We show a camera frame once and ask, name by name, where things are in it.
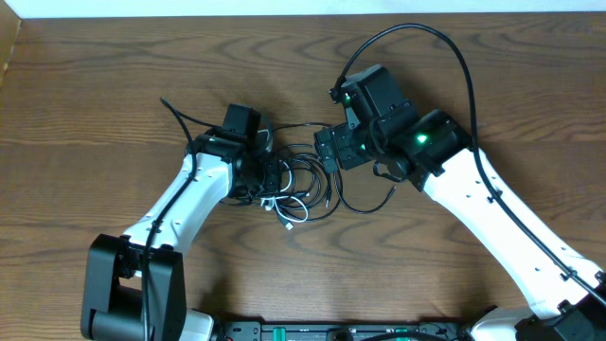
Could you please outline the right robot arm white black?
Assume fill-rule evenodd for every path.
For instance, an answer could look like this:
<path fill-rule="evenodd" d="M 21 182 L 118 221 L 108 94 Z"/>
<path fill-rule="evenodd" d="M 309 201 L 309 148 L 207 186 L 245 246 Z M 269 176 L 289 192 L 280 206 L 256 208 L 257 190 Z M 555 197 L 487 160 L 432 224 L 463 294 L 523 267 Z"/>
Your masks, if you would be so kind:
<path fill-rule="evenodd" d="M 604 339 L 604 271 L 515 194 L 459 124 L 439 110 L 419 116 L 380 64 L 343 77 L 331 94 L 347 120 L 314 135 L 326 170 L 370 162 L 376 176 L 410 182 L 470 229 L 526 299 L 522 309 L 490 310 L 461 338 Z"/>

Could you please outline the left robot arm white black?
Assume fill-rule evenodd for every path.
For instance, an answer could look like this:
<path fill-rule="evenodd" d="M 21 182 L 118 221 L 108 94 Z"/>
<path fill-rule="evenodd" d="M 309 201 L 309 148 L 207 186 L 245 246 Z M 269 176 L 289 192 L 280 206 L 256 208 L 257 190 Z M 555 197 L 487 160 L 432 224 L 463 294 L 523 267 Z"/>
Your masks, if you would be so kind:
<path fill-rule="evenodd" d="M 183 164 L 153 207 L 120 236 L 98 235 L 87 257 L 80 332 L 88 340 L 213 340 L 215 319 L 187 305 L 184 258 L 213 208 L 281 185 L 269 121 L 243 105 L 189 135 Z"/>

